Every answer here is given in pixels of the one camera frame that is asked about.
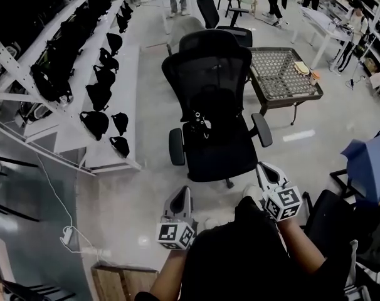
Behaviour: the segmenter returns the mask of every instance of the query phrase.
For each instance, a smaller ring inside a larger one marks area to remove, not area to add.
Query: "mesh chair back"
[[[191,119],[192,99],[211,90],[231,91],[233,107],[237,114],[241,113],[251,51],[240,47],[231,33],[218,29],[192,33],[183,40],[180,52],[162,64],[162,71],[182,107],[181,122]]]
[[[205,28],[215,28],[219,22],[219,14],[216,10],[214,0],[197,0],[197,5],[205,20]]]

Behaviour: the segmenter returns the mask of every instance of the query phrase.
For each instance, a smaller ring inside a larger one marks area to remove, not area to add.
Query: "tiled floor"
[[[268,9],[267,0],[258,0],[257,16]],[[161,71],[162,61],[167,57],[167,35],[156,3],[151,1],[139,6],[130,30],[132,37],[142,46],[137,86],[137,160],[144,169],[140,172],[120,171],[90,179],[78,177],[78,227],[103,250],[105,258],[116,264],[135,263],[161,269],[167,250],[154,241],[156,223],[159,221],[164,200],[177,188],[187,184],[192,189],[194,216],[203,223],[207,217],[221,222],[233,217],[233,208],[240,200],[243,188],[249,182],[256,183],[256,174],[249,172],[235,177],[233,189],[224,182],[195,183],[187,177],[186,167],[171,164],[168,151],[168,134],[180,127],[181,109],[172,88]],[[219,24],[229,24],[224,18],[226,1],[223,0]],[[204,23],[198,8],[193,6],[195,16]],[[306,64],[311,64],[322,41],[315,39],[310,46],[307,41],[313,31],[308,25],[300,29],[296,43],[290,43],[292,28],[299,26],[298,5],[289,0],[283,11],[290,23],[285,29],[277,29],[246,14],[237,25],[253,31],[254,46],[284,46],[295,48]],[[320,85],[324,96],[317,101],[302,104],[294,126],[293,108],[269,110],[265,118],[271,128],[273,145],[263,149],[254,139],[261,161],[272,163],[285,171],[300,192],[308,191],[315,201],[323,189],[338,191],[329,179],[329,172],[345,168],[346,159],[339,153],[352,139],[368,140],[380,129],[380,99],[371,96],[366,81],[359,82],[354,90],[345,82],[351,78],[356,60],[352,60],[342,76],[328,70],[327,60],[337,52],[330,46],[319,61]],[[355,78],[364,72],[357,69]],[[260,104],[250,85],[244,96],[243,116],[249,127],[250,115],[259,112]],[[283,137],[297,132],[314,130],[309,138],[284,142]],[[305,223],[305,213],[298,217]],[[84,256],[85,268],[93,265],[94,257]]]

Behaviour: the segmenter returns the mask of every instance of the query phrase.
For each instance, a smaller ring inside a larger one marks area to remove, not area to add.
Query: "black chair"
[[[183,132],[176,128],[169,134],[171,161],[184,165],[186,153],[192,181],[225,179],[231,188],[229,178],[256,167],[251,138],[258,135],[263,147],[272,144],[270,129],[260,114],[251,116],[255,125],[251,131],[241,114],[250,63],[250,50],[239,46],[235,36],[207,29],[183,37],[179,53],[162,64],[185,123]]]
[[[215,28],[219,23],[219,14],[216,10],[214,0],[197,0],[198,8],[200,9],[201,14],[205,20],[205,27],[207,29]],[[230,26],[218,26],[216,29],[222,29],[225,31],[229,31],[234,34],[239,45],[244,47],[252,47],[253,46],[253,34],[250,30],[245,28],[235,27],[236,20],[240,13],[248,13],[249,11],[246,9],[240,8],[229,8],[229,11],[233,11],[232,21]]]
[[[305,233],[326,257],[335,255],[341,246],[358,240],[356,261],[373,272],[380,272],[380,206],[359,204],[354,208],[335,193],[324,190],[312,206],[306,192],[310,216]],[[380,300],[380,285],[356,266],[356,286],[365,285],[371,300]]]

